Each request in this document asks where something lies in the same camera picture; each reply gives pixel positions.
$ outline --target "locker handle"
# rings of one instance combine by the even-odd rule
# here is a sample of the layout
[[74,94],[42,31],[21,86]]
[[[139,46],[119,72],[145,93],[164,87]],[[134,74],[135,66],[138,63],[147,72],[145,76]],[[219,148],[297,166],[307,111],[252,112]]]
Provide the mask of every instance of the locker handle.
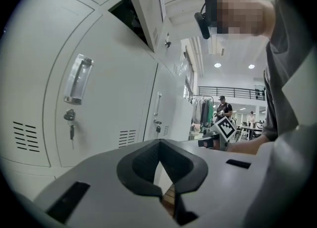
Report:
[[156,113],[154,113],[153,115],[154,116],[158,116],[158,114],[159,114],[159,102],[160,102],[160,99],[161,99],[161,97],[162,97],[162,93],[160,93],[160,92],[158,92],[158,98],[157,98],[157,111],[156,111]]
[[79,54],[71,68],[65,91],[64,101],[73,105],[81,105],[88,78],[94,61]]

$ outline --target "locker vent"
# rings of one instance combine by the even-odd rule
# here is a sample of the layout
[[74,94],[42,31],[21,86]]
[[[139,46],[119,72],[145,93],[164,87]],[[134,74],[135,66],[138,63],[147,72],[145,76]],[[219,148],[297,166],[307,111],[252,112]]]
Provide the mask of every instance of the locker vent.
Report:
[[119,148],[135,142],[135,130],[120,131]]
[[36,127],[14,121],[13,134],[16,147],[19,150],[40,152]]
[[175,74],[177,75],[177,66],[176,66],[176,64],[174,64],[173,70],[174,70]]
[[168,135],[168,131],[169,131],[169,126],[165,126],[165,127],[164,127],[163,136]]
[[159,36],[158,36],[158,31],[157,31],[156,28],[155,28],[155,30],[154,30],[154,32],[153,32],[153,37],[154,37],[155,45],[157,45]]

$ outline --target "hanging clothes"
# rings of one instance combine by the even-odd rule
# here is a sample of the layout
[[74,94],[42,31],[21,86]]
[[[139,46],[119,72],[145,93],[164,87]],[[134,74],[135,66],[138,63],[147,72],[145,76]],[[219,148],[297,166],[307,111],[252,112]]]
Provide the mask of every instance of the hanging clothes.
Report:
[[203,121],[202,124],[203,126],[207,126],[207,119],[208,119],[208,113],[209,113],[209,105],[210,105],[210,100],[205,100],[205,109],[203,113]]
[[206,101],[203,100],[202,112],[201,112],[201,116],[200,116],[200,124],[203,124],[203,117],[204,117],[205,107],[206,107]]
[[207,117],[207,122],[212,123],[212,115],[213,115],[213,107],[212,107],[212,102],[210,100],[209,102],[209,111],[208,111],[208,117]]
[[199,99],[193,100],[193,116],[192,120],[195,124],[200,124],[201,119],[201,101]]

